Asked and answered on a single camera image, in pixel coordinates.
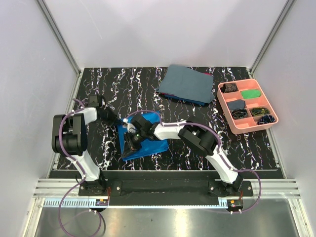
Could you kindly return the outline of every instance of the black marble tabletop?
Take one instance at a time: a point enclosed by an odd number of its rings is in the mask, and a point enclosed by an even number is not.
[[[213,93],[218,84],[249,78],[241,67],[193,67],[193,70],[214,76]],[[136,110],[160,111],[164,122],[176,122],[191,115],[202,118],[219,135],[223,149],[237,168],[276,169],[276,162],[265,130],[232,134],[217,98],[208,106],[167,99],[155,93],[167,68],[86,68],[77,98],[87,100],[90,94],[102,94],[108,105],[121,118]],[[169,140],[166,152],[124,162],[121,158],[117,129],[96,121],[87,126],[88,151],[103,170],[213,170],[181,140]],[[75,169],[61,157],[57,169]]]

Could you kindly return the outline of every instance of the metal corner post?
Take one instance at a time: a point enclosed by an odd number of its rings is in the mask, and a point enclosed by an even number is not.
[[[253,65],[250,68],[251,73],[254,73],[255,70],[257,69],[259,63],[261,62],[263,56],[265,55],[266,51],[268,50],[272,40],[274,39],[274,37],[276,36],[277,32],[279,31],[282,23],[284,22],[285,18],[287,17],[287,15],[289,14],[292,6],[294,5],[294,3],[296,2],[296,0],[287,0],[280,15],[278,16],[275,24],[273,25],[265,43],[263,44],[257,58],[255,59]]]
[[[65,56],[67,57],[70,65],[72,66],[73,70],[75,71],[76,75],[78,76],[80,74],[81,69],[79,68],[78,64],[75,61],[75,58],[73,57],[72,53],[70,52],[64,38],[62,37],[54,18],[52,17],[52,14],[50,13],[45,0],[35,0],[35,2],[38,4],[40,10],[42,11],[44,17],[47,20],[47,23],[49,27],[51,28],[52,32],[54,33],[60,47],[62,48],[63,52],[65,53]]]

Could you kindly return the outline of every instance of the cable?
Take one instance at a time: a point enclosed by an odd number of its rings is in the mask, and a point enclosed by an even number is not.
[[[58,136],[59,136],[60,148],[61,148],[61,150],[63,151],[64,155],[65,155],[66,157],[69,157],[70,159],[72,159],[73,162],[76,162],[76,164],[78,165],[78,167],[81,169],[81,171],[82,171],[82,173],[83,173],[83,179],[82,179],[79,183],[77,183],[76,185],[74,185],[72,188],[70,188],[70,189],[65,193],[65,195],[63,196],[63,198],[61,199],[61,201],[60,201],[60,203],[59,203],[59,205],[58,205],[58,222],[59,222],[60,228],[65,232],[65,234],[67,234],[67,235],[70,236],[70,237],[75,237],[75,236],[72,235],[72,234],[70,234],[70,233],[65,229],[65,227],[64,227],[64,225],[63,225],[63,223],[62,223],[62,221],[61,221],[61,215],[60,215],[60,212],[61,212],[61,205],[62,205],[62,203],[64,202],[66,196],[67,196],[72,190],[74,190],[77,186],[79,186],[80,184],[82,184],[82,183],[85,181],[85,176],[86,176],[86,172],[85,172],[83,166],[80,164],[79,161],[77,161],[76,158],[72,157],[72,156],[66,151],[66,149],[65,149],[65,147],[64,147],[64,144],[63,144],[63,140],[62,140],[63,126],[64,126],[64,123],[65,123],[66,119],[67,119],[68,117],[70,117],[71,115],[73,115],[73,114],[75,114],[75,113],[77,113],[77,112],[80,112],[80,111],[84,110],[84,104],[83,104],[82,101],[80,101],[80,100],[78,100],[78,99],[73,99],[73,100],[76,101],[76,102],[78,102],[78,103],[80,103],[80,105],[82,106],[82,108],[79,109],[79,110],[76,110],[76,111],[74,111],[74,112],[70,112],[70,113],[66,114],[66,115],[63,117],[63,119],[62,119],[62,121],[61,121],[61,123],[60,123],[60,126],[59,126],[59,134],[58,134]],[[98,227],[98,229],[97,229],[96,232],[95,232],[93,235],[91,235],[90,237],[95,237],[95,236],[98,234],[98,232],[99,232],[100,229],[101,229],[101,224],[102,224],[102,215],[101,215],[99,212],[97,212],[97,211],[94,211],[94,214],[98,214],[99,219],[100,219],[100,222],[99,222],[99,227]]]
[[[148,111],[148,110],[143,110],[143,111],[136,111],[136,112],[133,112],[131,113],[130,115],[128,115],[127,117],[130,117],[131,115],[137,113],[137,112],[153,112],[153,113],[156,113],[159,115],[159,118],[160,118],[160,123],[162,126],[166,126],[166,127],[177,127],[177,126],[183,126],[183,125],[191,125],[191,126],[198,126],[198,127],[201,127],[201,128],[204,128],[206,130],[208,130],[209,132],[211,132],[215,138],[217,139],[217,153],[219,154],[220,158],[222,159],[222,161],[224,162],[224,164],[227,166],[228,169],[232,170],[232,167],[230,167],[230,165],[226,162],[226,160],[223,158],[223,156],[220,154],[220,148],[221,148],[221,140],[218,136],[218,134],[213,130],[211,129],[210,127],[208,126],[205,126],[203,124],[199,124],[199,123],[195,123],[195,122],[184,122],[184,123],[180,123],[180,124],[163,124],[162,121],[161,121],[161,117],[160,117],[160,114],[155,112],[155,111]],[[258,194],[258,198],[256,199],[255,203],[247,208],[246,210],[244,210],[243,212],[246,212],[246,211],[250,211],[254,206],[256,206],[258,204],[258,201],[261,197],[261,192],[262,192],[262,185],[261,185],[261,179],[259,177],[259,175],[253,171],[252,169],[233,169],[232,171],[235,171],[237,173],[243,173],[243,172],[252,172],[256,178],[258,179],[258,182],[259,182],[259,194]]]

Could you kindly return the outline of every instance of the gray wall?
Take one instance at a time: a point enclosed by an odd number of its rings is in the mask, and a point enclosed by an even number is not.
[[[279,117],[273,127],[289,178],[295,178],[316,233],[316,1],[296,1],[255,77]]]
[[[80,67],[251,66],[286,0],[45,0]]]
[[[0,1],[0,236],[20,236],[75,74],[34,0]]]

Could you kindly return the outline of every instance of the gray folded cloth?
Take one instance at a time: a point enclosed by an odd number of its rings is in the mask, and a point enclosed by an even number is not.
[[[187,67],[170,65],[160,83],[158,92],[176,96],[192,102],[210,103],[215,99],[212,93],[213,77]]]
[[[230,111],[243,109],[245,108],[246,102],[244,100],[234,100],[231,102],[227,102],[227,106]]]

